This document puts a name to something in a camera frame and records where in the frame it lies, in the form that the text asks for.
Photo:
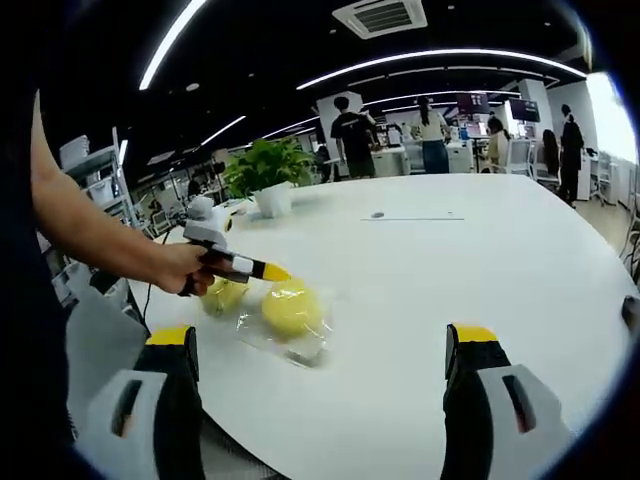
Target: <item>person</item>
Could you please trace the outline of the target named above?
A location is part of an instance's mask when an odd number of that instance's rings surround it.
[[[332,165],[327,165],[326,162],[331,160],[329,155],[329,149],[325,145],[320,145],[318,151],[315,153],[315,164],[316,168],[322,175],[322,179],[320,183],[327,183],[331,178],[331,168]]]
[[[420,112],[414,118],[414,127],[419,132],[416,140],[422,140],[422,161],[426,174],[449,173],[449,154],[445,146],[445,135],[451,137],[451,129],[441,113],[431,107],[427,97],[418,98]]]
[[[547,173],[552,177],[558,176],[560,169],[558,142],[555,134],[551,130],[542,132],[542,145],[538,149],[537,163],[544,163],[547,166]]]
[[[489,147],[487,149],[488,165],[481,167],[482,173],[493,172],[496,165],[505,166],[507,164],[507,156],[509,155],[509,140],[511,136],[509,132],[504,129],[502,122],[496,118],[491,117],[487,122],[487,128],[489,129]]]
[[[560,140],[562,145],[560,152],[561,183],[558,196],[567,205],[573,207],[573,202],[578,198],[578,175],[582,166],[584,140],[569,105],[562,105],[562,114],[564,115],[564,128]]]
[[[193,275],[202,295],[213,277],[199,261],[206,249],[147,239],[105,214],[60,170],[47,143],[38,90],[47,86],[43,61],[50,58],[48,47],[62,30],[55,22],[68,12],[63,2],[18,3],[5,19],[18,29],[23,43],[3,56],[11,87],[0,94],[0,251],[5,278],[0,309],[7,339],[4,381],[10,388],[3,427],[15,452],[6,452],[6,458],[21,477],[100,478],[72,447],[66,408],[67,314],[51,284],[36,230],[69,257],[168,293],[181,292]],[[25,463],[25,458],[33,461]]]
[[[187,186],[187,197],[191,198],[196,195],[200,195],[200,184],[192,178]]]
[[[149,210],[151,211],[151,215],[155,215],[156,213],[160,213],[162,211],[162,205],[157,198],[151,200],[151,203],[149,204]]]
[[[334,106],[340,112],[331,125],[331,138],[336,139],[340,161],[345,157],[351,178],[376,176],[370,143],[379,144],[375,133],[375,120],[369,115],[349,111],[349,99],[336,97]]]

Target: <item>white cabinet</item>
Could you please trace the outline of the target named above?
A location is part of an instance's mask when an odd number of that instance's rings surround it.
[[[584,153],[582,165],[578,173],[578,200],[589,200],[591,197],[591,158]]]

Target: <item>white table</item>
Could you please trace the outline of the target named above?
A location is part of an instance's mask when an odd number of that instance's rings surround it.
[[[575,211],[516,175],[294,193],[289,217],[236,218],[228,238],[336,293],[324,367],[219,335],[195,298],[154,288],[147,313],[152,330],[197,325],[203,408],[249,452],[294,480],[439,478],[450,322],[492,329],[559,397],[572,430],[590,421],[624,360],[619,312],[637,291]],[[143,302],[145,285],[133,289]]]

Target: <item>dark hair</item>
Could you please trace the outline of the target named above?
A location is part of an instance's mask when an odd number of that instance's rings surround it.
[[[429,125],[429,99],[427,97],[418,97],[418,107],[420,107],[422,124],[426,127]]]
[[[558,141],[551,130],[545,130],[542,133],[542,145],[544,146],[544,163],[547,166],[547,171],[549,175],[556,177],[560,169]]]
[[[504,136],[507,137],[507,140],[511,140],[511,135],[509,135],[509,132],[507,132],[504,129],[504,126],[502,125],[502,122],[496,118],[496,117],[491,117],[489,119],[489,121],[487,122],[487,127],[489,127],[489,131],[493,134],[493,133],[498,133],[498,132],[504,132]]]
[[[347,97],[336,97],[333,105],[340,111],[349,108],[349,99]]]
[[[562,114],[566,117],[567,115],[569,116],[569,123],[573,123],[575,122],[575,118],[573,118],[573,115],[571,115],[571,107],[569,105],[567,105],[566,103],[564,105],[562,105]]]

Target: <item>computer screen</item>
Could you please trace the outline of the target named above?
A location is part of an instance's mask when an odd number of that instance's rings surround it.
[[[160,225],[167,221],[167,214],[164,212],[158,212],[151,217],[151,221],[156,225]]]
[[[462,115],[489,113],[489,99],[485,93],[459,93],[457,100]]]
[[[509,100],[511,104],[511,116],[514,120],[522,120],[525,122],[539,122],[540,112],[538,111],[537,102],[530,100]]]

